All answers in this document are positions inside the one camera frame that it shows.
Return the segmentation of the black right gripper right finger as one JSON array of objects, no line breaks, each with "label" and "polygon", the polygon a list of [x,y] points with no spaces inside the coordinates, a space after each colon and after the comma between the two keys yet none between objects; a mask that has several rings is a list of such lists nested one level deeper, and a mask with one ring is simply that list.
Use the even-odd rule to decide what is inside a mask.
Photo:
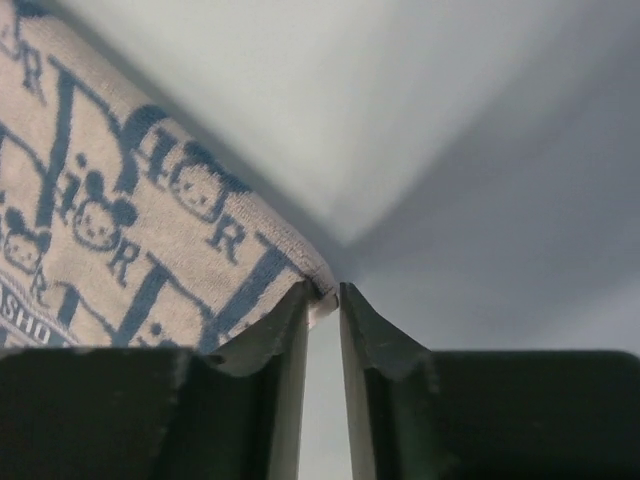
[{"label": "black right gripper right finger", "polygon": [[357,479],[635,479],[639,360],[612,350],[431,350],[340,287]]}]

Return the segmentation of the blue white patterned towel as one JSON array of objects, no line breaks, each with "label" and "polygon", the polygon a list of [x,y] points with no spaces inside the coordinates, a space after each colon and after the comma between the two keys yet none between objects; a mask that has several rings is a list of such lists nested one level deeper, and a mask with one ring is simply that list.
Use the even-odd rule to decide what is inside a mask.
[{"label": "blue white patterned towel", "polygon": [[1,343],[211,352],[328,265],[62,21],[1,5]]}]

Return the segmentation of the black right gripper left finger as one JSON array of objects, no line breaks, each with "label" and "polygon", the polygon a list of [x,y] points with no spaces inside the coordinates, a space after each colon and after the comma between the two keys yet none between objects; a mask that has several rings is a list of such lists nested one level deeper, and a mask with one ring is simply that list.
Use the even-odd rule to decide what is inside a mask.
[{"label": "black right gripper left finger", "polygon": [[294,479],[309,282],[210,355],[190,348],[1,353],[5,479]]}]

